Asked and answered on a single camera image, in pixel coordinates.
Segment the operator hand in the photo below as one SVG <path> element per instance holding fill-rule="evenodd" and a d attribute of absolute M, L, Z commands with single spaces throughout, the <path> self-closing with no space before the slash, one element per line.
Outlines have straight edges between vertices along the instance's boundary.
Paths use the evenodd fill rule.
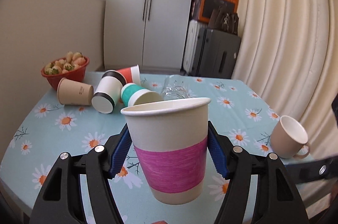
<path fill-rule="evenodd" d="M 161 220 L 161 221 L 153 222 L 151 224 L 168 224 L 168 223 L 166 221 L 164 221 L 164 220 Z"/>

